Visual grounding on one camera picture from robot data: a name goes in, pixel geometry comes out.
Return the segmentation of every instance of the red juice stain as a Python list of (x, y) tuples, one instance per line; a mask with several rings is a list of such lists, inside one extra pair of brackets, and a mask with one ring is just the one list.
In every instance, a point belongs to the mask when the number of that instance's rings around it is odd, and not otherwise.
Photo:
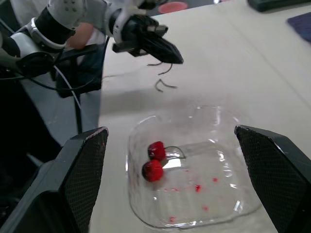
[(200, 192), (200, 190), (201, 190), (201, 186), (200, 185), (196, 185), (195, 186), (195, 191), (198, 193), (198, 192)]
[(176, 220), (176, 217), (170, 217), (170, 223), (173, 223), (173, 222), (175, 222), (175, 220)]
[(209, 207), (207, 205), (202, 205), (202, 209), (204, 209), (205, 211), (208, 211)]

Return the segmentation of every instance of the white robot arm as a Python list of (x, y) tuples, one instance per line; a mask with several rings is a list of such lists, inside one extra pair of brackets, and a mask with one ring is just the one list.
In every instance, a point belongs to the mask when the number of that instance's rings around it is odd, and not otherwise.
[(178, 49), (163, 39), (168, 28), (146, 16), (157, 0), (49, 0), (38, 18), (0, 40), (0, 66), (28, 77), (49, 72), (56, 55), (82, 22), (115, 39), (113, 51), (133, 56), (151, 54), (166, 63), (182, 64)]

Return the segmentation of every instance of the transparent plastic tray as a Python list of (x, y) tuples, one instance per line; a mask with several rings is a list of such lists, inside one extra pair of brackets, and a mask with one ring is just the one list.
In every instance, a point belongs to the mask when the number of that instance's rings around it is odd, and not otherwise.
[[(126, 162), (134, 214), (153, 228), (194, 228), (234, 221), (260, 207), (234, 135), (239, 120), (221, 107), (195, 106), (151, 116), (130, 137)], [(177, 146), (186, 159), (172, 159), (160, 181), (144, 180), (147, 148), (156, 141)], [(176, 148), (170, 157), (183, 157)]]

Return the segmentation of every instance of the table surface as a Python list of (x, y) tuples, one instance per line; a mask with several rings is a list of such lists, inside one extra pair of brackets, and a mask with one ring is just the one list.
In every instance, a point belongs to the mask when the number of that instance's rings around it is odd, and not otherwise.
[[(262, 14), (245, 0), (233, 0), (157, 16), (169, 26), (165, 37), (185, 60), (161, 76), (178, 86), (164, 93), (154, 84), (169, 64), (148, 67), (157, 63), (150, 55), (134, 58), (108, 50), (99, 125), (107, 126), (110, 135), (91, 233), (154, 232), (131, 212), (125, 178), (130, 131), (154, 113), (187, 104), (223, 106), (248, 117), (251, 126), (288, 136), (311, 155), (311, 46), (286, 23), (310, 11), (305, 5)], [(276, 233), (263, 208), (245, 218), (221, 232)]]

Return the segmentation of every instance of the red circle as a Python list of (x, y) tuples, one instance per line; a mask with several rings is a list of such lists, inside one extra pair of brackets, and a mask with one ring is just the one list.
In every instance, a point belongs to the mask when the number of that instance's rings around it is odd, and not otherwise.
[(161, 14), (166, 14), (166, 13), (171, 13), (175, 11), (186, 10), (187, 8), (188, 8), (188, 5), (185, 2), (173, 1), (173, 2), (168, 2), (166, 4), (159, 6), (158, 11)]

